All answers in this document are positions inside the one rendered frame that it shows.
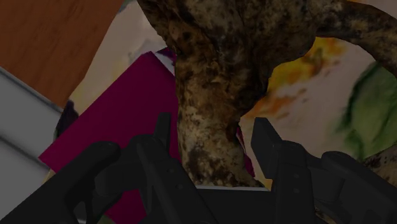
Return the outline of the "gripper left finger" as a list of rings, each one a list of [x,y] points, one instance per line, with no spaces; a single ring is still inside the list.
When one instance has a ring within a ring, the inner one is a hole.
[[[218,224],[181,164],[169,153],[170,113],[158,116],[152,135],[132,138],[125,149],[91,144],[9,212],[0,224],[98,224],[124,191],[146,190],[147,215],[139,224]]]

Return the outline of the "cream floral patterned bed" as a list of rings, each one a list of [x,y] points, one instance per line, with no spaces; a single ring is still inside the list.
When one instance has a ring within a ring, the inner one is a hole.
[[[397,18],[397,0],[348,0]],[[302,57],[274,68],[265,95],[244,114],[236,136],[254,165],[254,119],[320,156],[343,151],[397,186],[397,77],[360,46],[317,37]],[[270,183],[261,172],[260,186]]]

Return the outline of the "brown mottled animal figure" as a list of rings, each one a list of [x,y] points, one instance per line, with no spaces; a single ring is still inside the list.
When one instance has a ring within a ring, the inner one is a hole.
[[[258,187],[236,136],[278,65],[317,37],[360,46],[397,77],[397,18],[348,0],[137,0],[177,55],[178,145],[196,185]]]

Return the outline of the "magenta flat book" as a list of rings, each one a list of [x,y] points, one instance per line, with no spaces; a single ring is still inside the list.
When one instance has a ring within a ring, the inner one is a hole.
[[[125,147],[135,135],[153,133],[161,112],[172,115],[169,152],[171,157],[180,158],[175,77],[156,54],[147,52],[40,154],[39,159],[57,172],[91,143],[112,141]]]

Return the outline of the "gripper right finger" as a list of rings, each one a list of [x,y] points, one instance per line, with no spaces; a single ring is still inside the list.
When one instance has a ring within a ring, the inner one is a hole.
[[[281,139],[266,118],[254,120],[251,147],[272,179],[275,224],[397,224],[397,187],[340,151],[312,156]]]

